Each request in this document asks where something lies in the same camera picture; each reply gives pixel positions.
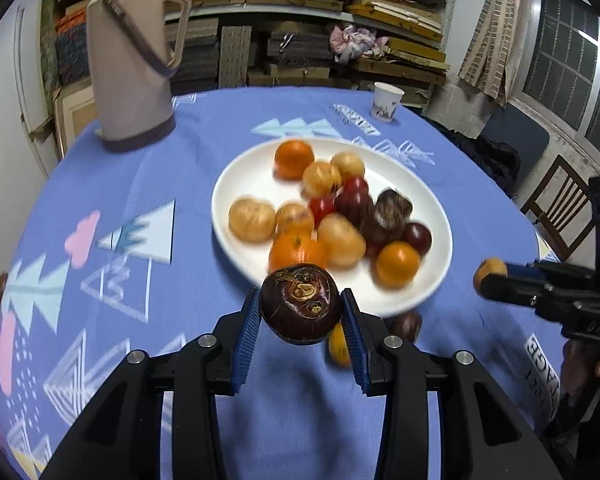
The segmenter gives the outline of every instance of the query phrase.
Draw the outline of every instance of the thermos handle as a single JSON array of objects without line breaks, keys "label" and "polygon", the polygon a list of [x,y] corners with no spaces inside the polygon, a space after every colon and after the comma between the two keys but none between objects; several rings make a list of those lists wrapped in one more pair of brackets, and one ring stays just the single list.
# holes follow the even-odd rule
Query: thermos handle
[{"label": "thermos handle", "polygon": [[164,0],[165,2],[174,2],[180,4],[180,19],[178,20],[178,32],[176,34],[176,44],[171,50],[171,57],[168,63],[169,68],[178,68],[182,62],[182,50],[184,49],[184,40],[187,35],[187,23],[189,22],[189,11],[191,10],[191,0]]},{"label": "thermos handle", "polygon": [[189,9],[191,0],[174,0],[182,5],[182,14],[178,24],[178,35],[176,37],[176,51],[170,50],[170,60],[167,64],[154,52],[151,45],[145,40],[138,26],[131,19],[125,9],[116,0],[102,0],[105,11],[112,17],[113,21],[120,28],[120,31],[138,51],[138,54],[153,68],[158,74],[171,77],[176,73],[182,60],[182,49],[184,47],[185,33],[187,31],[187,21],[189,19]]}]

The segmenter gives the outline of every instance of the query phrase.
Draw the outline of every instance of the wooden chair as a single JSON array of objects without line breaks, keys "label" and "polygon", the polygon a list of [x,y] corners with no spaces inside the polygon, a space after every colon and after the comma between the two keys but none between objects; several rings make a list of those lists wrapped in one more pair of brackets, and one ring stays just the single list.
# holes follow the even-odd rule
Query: wooden chair
[{"label": "wooden chair", "polygon": [[[558,194],[551,202],[551,205],[545,211],[538,205],[536,200],[538,200],[538,197],[555,176],[558,168],[562,168],[566,172],[567,177],[562,183],[560,191],[558,191]],[[562,156],[558,155],[549,168],[549,171],[546,172],[540,184],[538,184],[538,187],[536,187],[525,202],[525,205],[520,209],[522,214],[531,211],[536,216],[537,220],[534,222],[534,225],[538,224],[538,222],[542,224],[550,237],[550,240],[547,240],[547,242],[562,261],[565,261],[573,254],[573,251],[578,248],[593,229],[593,220],[590,220],[570,245],[567,245],[561,235],[564,228],[576,218],[589,201],[588,193],[589,186],[587,186],[587,183],[584,182],[582,177],[576,173]]]}]

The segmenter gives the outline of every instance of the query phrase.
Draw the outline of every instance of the thermos base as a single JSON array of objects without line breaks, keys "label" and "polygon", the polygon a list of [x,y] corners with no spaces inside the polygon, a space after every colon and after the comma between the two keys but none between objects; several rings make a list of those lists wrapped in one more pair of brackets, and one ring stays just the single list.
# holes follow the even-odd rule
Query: thermos base
[{"label": "thermos base", "polygon": [[149,144],[153,144],[154,142],[163,139],[169,135],[175,127],[176,119],[172,114],[171,117],[169,117],[166,121],[145,132],[141,132],[140,134],[120,140],[102,139],[102,143],[104,144],[105,149],[109,152],[131,152],[133,150],[138,150],[139,148],[144,148]]}]

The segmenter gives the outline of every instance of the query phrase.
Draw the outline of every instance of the wooden picture frame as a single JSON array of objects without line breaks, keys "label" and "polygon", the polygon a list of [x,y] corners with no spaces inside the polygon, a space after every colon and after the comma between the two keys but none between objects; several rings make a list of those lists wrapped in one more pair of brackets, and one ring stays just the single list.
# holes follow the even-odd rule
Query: wooden picture frame
[{"label": "wooden picture frame", "polygon": [[98,117],[91,80],[81,79],[56,90],[54,113],[58,153],[63,159],[75,138]]}]

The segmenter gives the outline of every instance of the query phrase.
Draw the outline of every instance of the metal shelf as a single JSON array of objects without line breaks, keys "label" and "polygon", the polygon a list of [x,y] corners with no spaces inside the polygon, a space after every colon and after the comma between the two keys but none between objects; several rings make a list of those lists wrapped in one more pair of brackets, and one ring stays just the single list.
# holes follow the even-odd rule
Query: metal shelf
[{"label": "metal shelf", "polygon": [[[266,4],[228,4],[218,6],[199,7],[197,9],[191,9],[189,12],[189,18],[201,18],[203,16],[217,16],[219,14],[247,14],[247,13],[267,13],[267,14],[294,14],[302,16],[314,16],[316,18],[328,18],[338,22],[349,22],[357,25],[364,25],[365,27],[380,28],[386,30],[391,34],[397,34],[398,36],[409,38],[410,40],[417,41],[422,44],[432,46],[433,48],[439,48],[440,44],[437,41],[429,40],[415,34],[410,30],[404,28],[394,27],[387,23],[378,22],[365,18],[364,16],[357,16],[350,12],[334,12],[333,10],[314,9],[313,7],[296,7],[296,6],[284,6],[284,5],[266,5]],[[168,12],[164,19],[167,22],[172,22],[179,19],[179,12]]]}]

